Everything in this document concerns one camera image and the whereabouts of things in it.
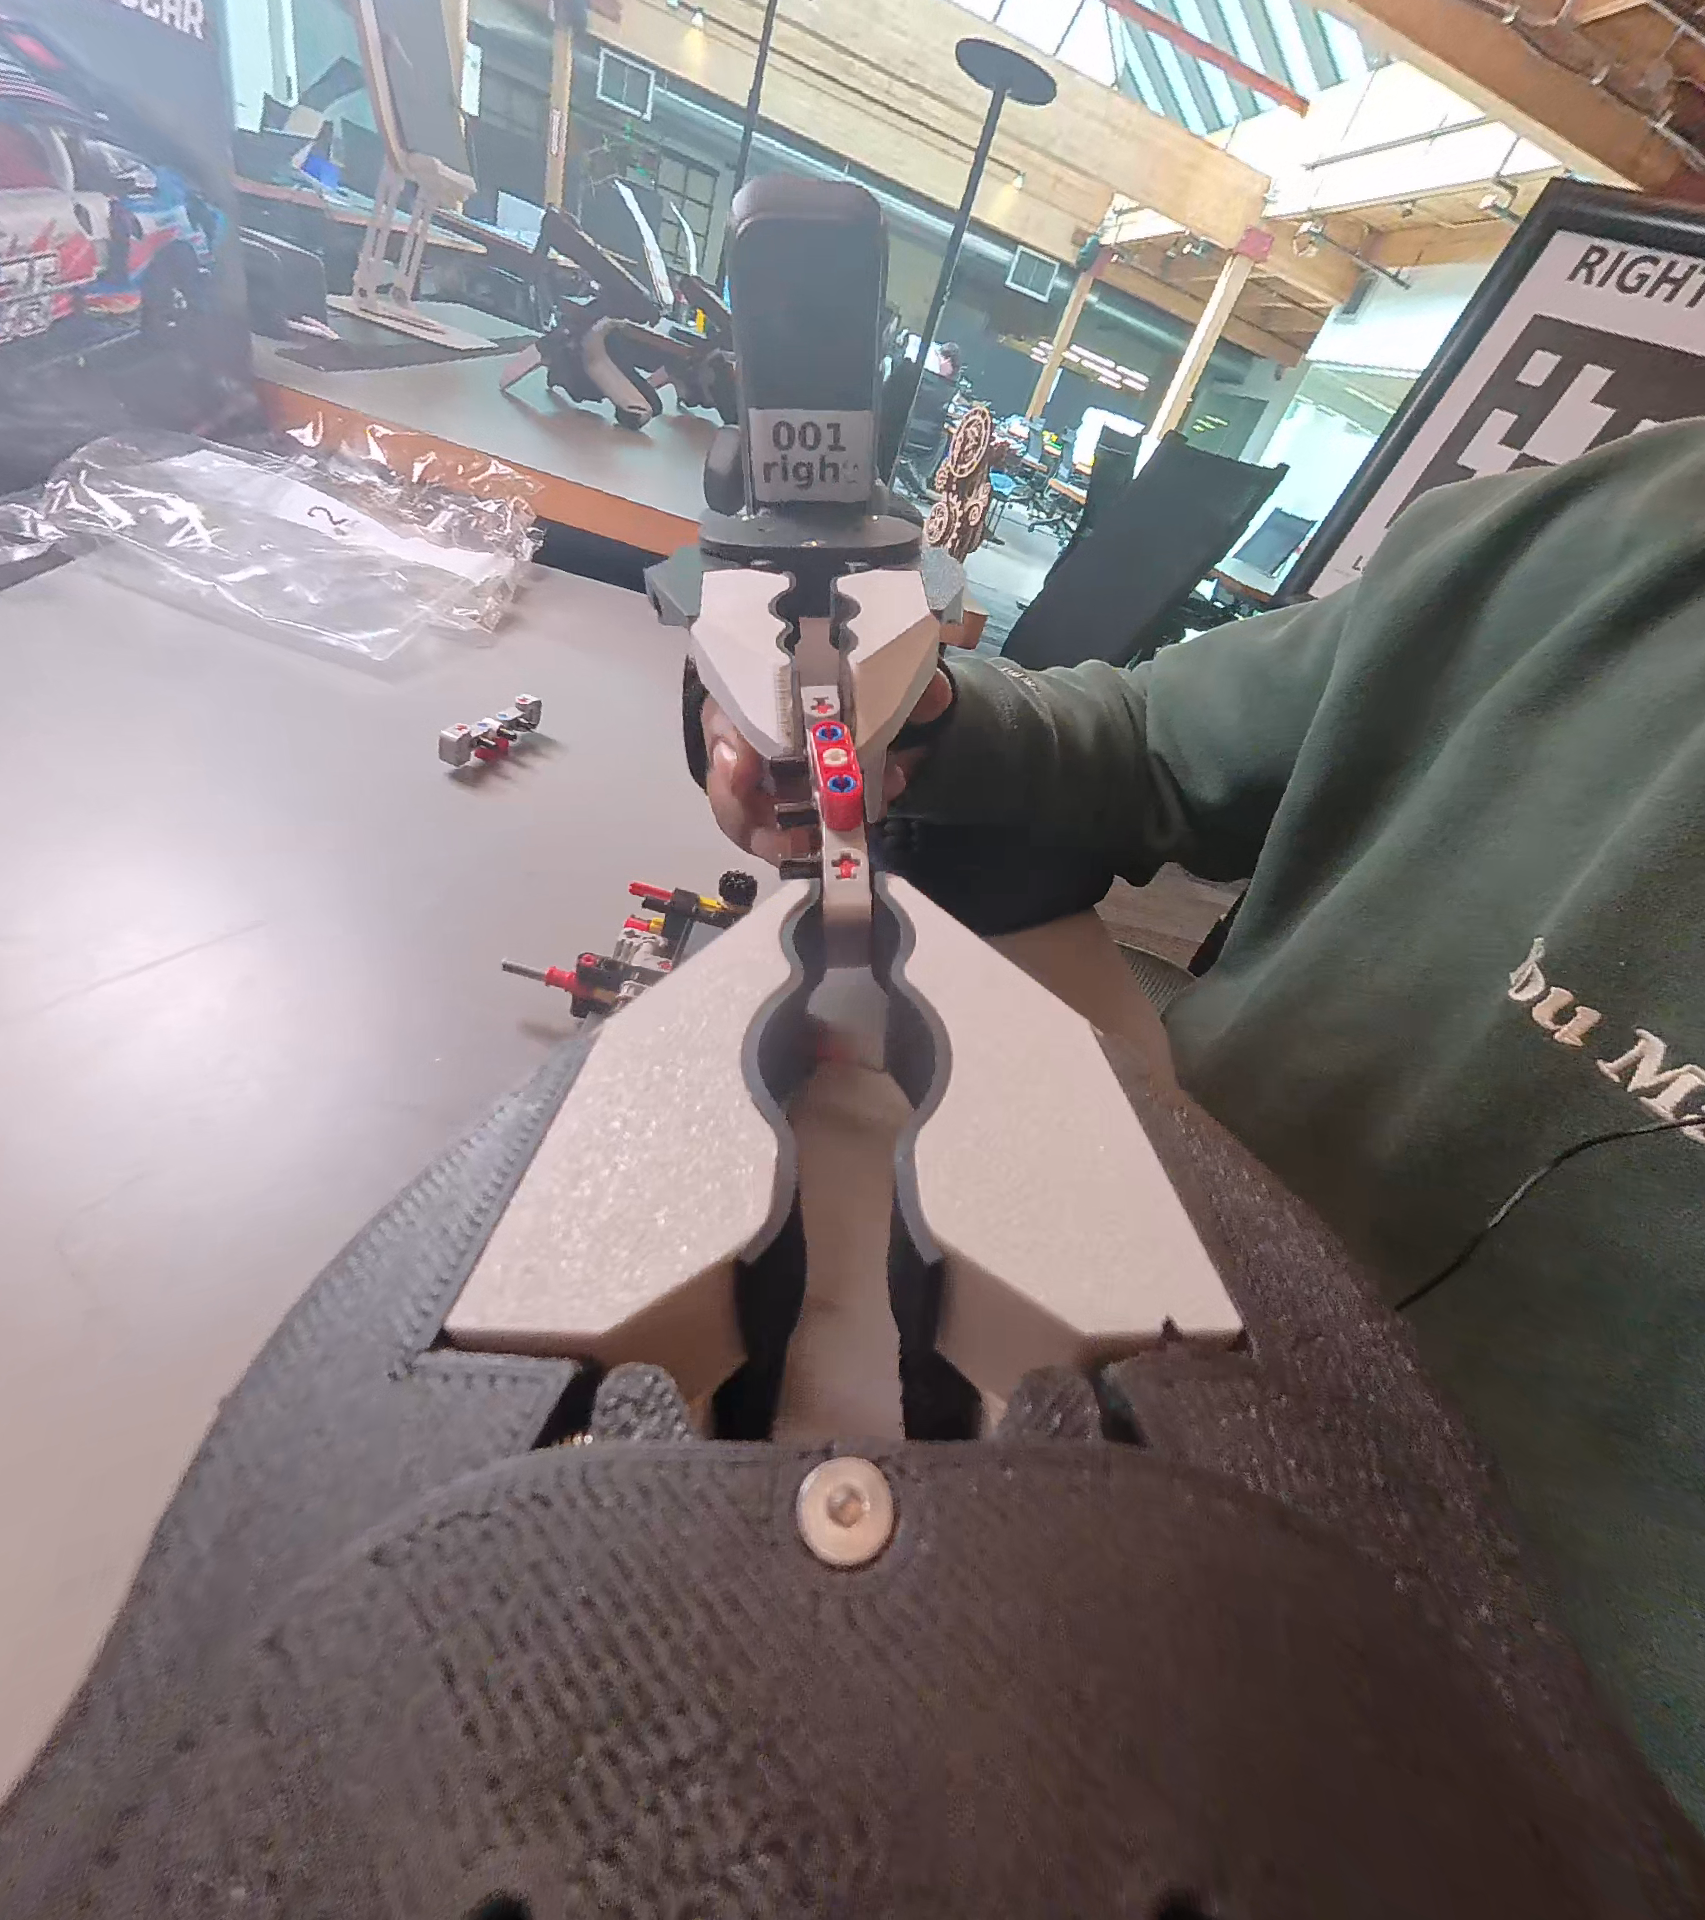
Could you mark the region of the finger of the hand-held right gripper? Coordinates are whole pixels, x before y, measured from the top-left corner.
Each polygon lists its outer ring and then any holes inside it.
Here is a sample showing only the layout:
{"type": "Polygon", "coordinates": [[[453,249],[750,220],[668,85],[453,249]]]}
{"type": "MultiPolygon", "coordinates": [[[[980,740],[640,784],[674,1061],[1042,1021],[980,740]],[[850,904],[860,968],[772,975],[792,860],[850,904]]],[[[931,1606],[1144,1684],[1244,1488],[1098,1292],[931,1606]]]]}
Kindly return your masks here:
{"type": "Polygon", "coordinates": [[[838,682],[865,780],[865,819],[884,817],[884,763],[940,667],[942,624],[920,575],[836,584],[838,682]]]}
{"type": "Polygon", "coordinates": [[[797,763],[807,755],[797,707],[797,643],[781,610],[792,588],[788,573],[708,568],[690,622],[690,656],[708,699],[769,763],[797,763]]]}

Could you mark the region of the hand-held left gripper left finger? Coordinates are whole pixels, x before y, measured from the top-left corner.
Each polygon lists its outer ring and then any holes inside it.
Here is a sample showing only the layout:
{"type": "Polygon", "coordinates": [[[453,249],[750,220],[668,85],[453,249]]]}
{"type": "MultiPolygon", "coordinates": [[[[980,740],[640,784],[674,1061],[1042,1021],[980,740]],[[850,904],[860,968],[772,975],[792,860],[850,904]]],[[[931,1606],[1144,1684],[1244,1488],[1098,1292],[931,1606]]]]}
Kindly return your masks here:
{"type": "Polygon", "coordinates": [[[734,1272],[783,1228],[794,1146],[748,1044],[803,980],[781,882],[582,1055],[443,1324],[447,1347],[662,1369],[689,1401],[745,1362],[734,1272]]]}

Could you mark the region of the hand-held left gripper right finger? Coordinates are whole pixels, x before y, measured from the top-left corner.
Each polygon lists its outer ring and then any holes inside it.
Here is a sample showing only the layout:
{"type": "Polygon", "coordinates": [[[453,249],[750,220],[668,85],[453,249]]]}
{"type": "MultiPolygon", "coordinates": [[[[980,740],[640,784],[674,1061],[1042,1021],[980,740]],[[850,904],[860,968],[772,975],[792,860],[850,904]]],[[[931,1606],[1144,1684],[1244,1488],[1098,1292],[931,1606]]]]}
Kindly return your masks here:
{"type": "Polygon", "coordinates": [[[870,904],[894,1149],[889,1297],[907,1423],[976,1423],[1246,1324],[1095,1029],[900,879],[870,904]]]}

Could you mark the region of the grey lego beam red link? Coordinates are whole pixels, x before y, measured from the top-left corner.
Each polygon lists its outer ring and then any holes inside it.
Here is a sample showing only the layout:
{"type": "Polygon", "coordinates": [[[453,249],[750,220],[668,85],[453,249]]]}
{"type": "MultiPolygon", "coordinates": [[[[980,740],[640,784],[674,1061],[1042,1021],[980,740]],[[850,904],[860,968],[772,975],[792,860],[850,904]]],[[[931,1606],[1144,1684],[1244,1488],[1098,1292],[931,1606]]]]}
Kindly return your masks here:
{"type": "Polygon", "coordinates": [[[771,763],[774,820],[808,836],[799,863],[816,879],[823,957],[831,968],[870,963],[872,870],[867,839],[865,763],[831,684],[800,684],[791,742],[771,763]]]}

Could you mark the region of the lego car chassis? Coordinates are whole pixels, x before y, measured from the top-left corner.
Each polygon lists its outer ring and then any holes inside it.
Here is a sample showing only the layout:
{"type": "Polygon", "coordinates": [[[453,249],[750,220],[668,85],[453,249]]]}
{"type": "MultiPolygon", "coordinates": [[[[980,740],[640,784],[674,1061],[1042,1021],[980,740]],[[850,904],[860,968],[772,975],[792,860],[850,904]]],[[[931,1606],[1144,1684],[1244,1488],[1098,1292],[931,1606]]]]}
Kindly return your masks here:
{"type": "Polygon", "coordinates": [[[568,967],[500,963],[500,973],[564,996],[584,1031],[657,989],[752,912],[760,885],[743,870],[721,875],[712,893],[634,880],[629,912],[600,950],[578,950],[568,967]]]}

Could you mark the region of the grey lego beam assembly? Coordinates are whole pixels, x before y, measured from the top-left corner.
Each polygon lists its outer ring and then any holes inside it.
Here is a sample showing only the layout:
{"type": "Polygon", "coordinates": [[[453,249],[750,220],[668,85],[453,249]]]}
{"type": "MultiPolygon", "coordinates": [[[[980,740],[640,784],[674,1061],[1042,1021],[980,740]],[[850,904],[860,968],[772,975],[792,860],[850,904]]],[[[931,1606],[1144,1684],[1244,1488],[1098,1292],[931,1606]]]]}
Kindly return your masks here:
{"type": "Polygon", "coordinates": [[[513,765],[531,749],[543,745],[540,728],[544,703],[535,693],[520,693],[500,709],[480,715],[474,722],[461,722],[439,733],[436,761],[450,777],[478,778],[490,768],[513,765]]]}

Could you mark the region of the person's right forearm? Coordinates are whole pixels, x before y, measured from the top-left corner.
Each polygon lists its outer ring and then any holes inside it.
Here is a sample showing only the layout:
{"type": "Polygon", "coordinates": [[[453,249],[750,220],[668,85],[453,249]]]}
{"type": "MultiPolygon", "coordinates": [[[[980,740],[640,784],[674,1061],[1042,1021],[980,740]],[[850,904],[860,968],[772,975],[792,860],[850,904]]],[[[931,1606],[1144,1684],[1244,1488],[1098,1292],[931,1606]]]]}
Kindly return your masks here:
{"type": "Polygon", "coordinates": [[[981,936],[1100,907],[1180,866],[1318,890],[1275,836],[1345,638],[1350,593],[1175,645],[1140,669],[964,658],[880,828],[883,870],[981,936]]]}

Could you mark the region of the black lego set box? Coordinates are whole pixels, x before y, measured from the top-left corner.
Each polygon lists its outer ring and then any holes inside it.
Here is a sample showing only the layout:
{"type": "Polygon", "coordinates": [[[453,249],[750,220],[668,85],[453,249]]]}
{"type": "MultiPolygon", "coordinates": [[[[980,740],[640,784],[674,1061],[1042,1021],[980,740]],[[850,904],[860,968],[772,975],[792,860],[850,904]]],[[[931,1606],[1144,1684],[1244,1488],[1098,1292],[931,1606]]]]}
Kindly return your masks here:
{"type": "Polygon", "coordinates": [[[0,497],[259,420],[221,5],[0,2],[0,497]]]}

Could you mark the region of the wooden gear model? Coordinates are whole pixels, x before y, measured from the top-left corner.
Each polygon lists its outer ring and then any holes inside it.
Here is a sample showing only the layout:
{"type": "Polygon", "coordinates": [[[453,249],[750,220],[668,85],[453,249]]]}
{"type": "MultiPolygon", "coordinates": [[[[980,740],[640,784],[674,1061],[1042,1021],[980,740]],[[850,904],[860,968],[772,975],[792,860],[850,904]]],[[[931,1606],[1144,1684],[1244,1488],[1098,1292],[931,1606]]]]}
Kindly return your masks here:
{"type": "Polygon", "coordinates": [[[987,540],[995,512],[995,477],[1016,462],[992,409],[974,403],[957,423],[930,482],[924,540],[956,565],[967,562],[987,540]]]}

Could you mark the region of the dark folded machine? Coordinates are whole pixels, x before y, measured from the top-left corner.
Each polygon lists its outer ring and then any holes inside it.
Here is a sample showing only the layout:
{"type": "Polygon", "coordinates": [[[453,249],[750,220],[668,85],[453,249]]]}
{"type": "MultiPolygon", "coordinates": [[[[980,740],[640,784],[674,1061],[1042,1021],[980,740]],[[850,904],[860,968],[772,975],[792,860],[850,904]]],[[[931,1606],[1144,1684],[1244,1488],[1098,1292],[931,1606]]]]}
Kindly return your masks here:
{"type": "Polygon", "coordinates": [[[607,405],[626,431],[658,420],[668,399],[734,426],[731,309],[697,271],[668,263],[654,213],[667,213],[682,241],[689,225],[674,204],[626,180],[600,182],[592,206],[632,253],[616,253],[559,204],[543,211],[526,267],[536,326],[500,390],[540,373],[552,397],[607,405]]]}

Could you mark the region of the black mesh chair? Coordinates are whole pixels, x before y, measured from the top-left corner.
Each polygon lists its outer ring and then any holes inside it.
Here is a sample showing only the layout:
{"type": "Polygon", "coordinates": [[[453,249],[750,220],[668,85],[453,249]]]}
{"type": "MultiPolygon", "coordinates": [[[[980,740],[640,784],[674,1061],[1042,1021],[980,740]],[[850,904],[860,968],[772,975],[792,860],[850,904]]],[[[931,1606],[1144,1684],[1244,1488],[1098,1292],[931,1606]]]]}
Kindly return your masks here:
{"type": "Polygon", "coordinates": [[[1018,619],[1001,661],[1027,670],[1129,667],[1184,635],[1202,579],[1249,532],[1289,477],[1165,437],[1124,492],[1091,516],[1018,619]]]}

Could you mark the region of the black pole stand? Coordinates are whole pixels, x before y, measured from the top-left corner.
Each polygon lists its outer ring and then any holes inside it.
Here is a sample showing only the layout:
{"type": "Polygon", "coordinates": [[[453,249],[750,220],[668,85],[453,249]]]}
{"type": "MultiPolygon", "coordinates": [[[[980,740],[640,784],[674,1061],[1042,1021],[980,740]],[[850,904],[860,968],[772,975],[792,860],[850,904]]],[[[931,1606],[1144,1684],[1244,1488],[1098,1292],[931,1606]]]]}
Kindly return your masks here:
{"type": "Polygon", "coordinates": [[[977,137],[969,174],[956,213],[940,278],[918,335],[918,349],[886,376],[880,397],[875,479],[880,490],[890,490],[898,454],[907,441],[918,393],[937,340],[940,322],[957,283],[962,250],[986,180],[987,163],[1010,102],[1048,109],[1057,101],[1057,82],[1052,72],[1010,44],[984,37],[966,37],[957,44],[962,70],[989,92],[984,129],[977,137]]]}

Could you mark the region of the wooden workbench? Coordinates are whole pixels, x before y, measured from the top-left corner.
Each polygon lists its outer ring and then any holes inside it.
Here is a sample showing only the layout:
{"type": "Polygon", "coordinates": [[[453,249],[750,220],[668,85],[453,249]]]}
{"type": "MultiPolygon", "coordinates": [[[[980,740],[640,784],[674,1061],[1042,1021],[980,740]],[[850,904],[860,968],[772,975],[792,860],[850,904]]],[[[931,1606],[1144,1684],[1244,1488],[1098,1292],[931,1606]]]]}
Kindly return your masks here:
{"type": "Polygon", "coordinates": [[[421,469],[432,485],[526,498],[552,565],[625,573],[695,543],[717,425],[668,409],[618,426],[604,403],[552,397],[543,376],[503,386],[529,325],[472,301],[424,297],[417,314],[459,337],[391,330],[336,304],[335,337],[253,337],[253,373],[278,431],[320,448],[421,469]]]}

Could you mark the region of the plywood stand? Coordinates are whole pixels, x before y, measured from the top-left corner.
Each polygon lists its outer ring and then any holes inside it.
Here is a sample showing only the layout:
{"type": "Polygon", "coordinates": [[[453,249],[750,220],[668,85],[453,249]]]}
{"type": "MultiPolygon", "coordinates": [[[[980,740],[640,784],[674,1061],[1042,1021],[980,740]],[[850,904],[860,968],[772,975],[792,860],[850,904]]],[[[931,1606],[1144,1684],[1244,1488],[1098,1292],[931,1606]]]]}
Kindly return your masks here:
{"type": "Polygon", "coordinates": [[[417,299],[434,220],[476,193],[465,114],[470,8],[351,2],[346,11],[385,157],[351,291],[329,306],[434,349],[478,353],[486,339],[430,316],[417,299]]]}

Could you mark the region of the person in green hoodie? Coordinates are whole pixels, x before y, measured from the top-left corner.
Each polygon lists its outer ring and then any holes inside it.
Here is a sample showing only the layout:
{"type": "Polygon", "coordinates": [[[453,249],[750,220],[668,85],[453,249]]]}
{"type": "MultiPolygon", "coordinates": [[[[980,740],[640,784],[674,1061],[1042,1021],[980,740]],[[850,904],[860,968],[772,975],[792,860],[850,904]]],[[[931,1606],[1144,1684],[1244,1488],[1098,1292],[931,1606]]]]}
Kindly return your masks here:
{"type": "Polygon", "coordinates": [[[1345,1237],[1705,1834],[1705,423],[1426,501],[1351,595],[1186,1087],[1345,1237]]]}

